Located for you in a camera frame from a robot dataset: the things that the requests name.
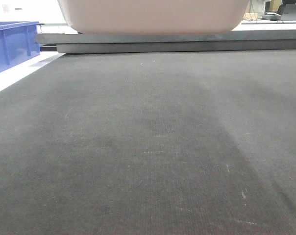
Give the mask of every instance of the white floor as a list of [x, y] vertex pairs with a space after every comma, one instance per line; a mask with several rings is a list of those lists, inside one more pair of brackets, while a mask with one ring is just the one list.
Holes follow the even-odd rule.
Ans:
[[[234, 31], [245, 30], [287, 30], [296, 29], [296, 21], [265, 21], [265, 20], [243, 20]], [[38, 33], [65, 33], [77, 34], [77, 31], [66, 24], [45, 24], [38, 26]]]
[[39, 56], [1, 72], [0, 91], [59, 58], [61, 55], [63, 54], [58, 54], [57, 52], [41, 52]]

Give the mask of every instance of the dark gray carpet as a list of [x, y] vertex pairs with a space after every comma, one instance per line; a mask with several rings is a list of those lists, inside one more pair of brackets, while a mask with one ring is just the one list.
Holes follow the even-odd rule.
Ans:
[[63, 56], [0, 93], [0, 235], [296, 235], [296, 51]]

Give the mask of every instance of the blue bin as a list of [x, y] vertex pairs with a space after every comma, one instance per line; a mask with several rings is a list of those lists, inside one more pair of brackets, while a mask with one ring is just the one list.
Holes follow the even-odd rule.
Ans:
[[39, 22], [0, 22], [0, 72], [40, 55]]

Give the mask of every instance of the white plastic container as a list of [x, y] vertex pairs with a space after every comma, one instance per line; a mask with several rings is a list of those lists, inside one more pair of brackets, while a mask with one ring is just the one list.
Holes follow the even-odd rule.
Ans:
[[58, 0], [81, 33], [217, 34], [243, 19], [248, 0]]

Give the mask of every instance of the plastic crate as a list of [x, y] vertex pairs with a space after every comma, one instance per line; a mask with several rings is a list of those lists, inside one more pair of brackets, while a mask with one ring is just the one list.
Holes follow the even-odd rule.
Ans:
[[0, 22], [0, 72], [40, 55], [39, 22]]

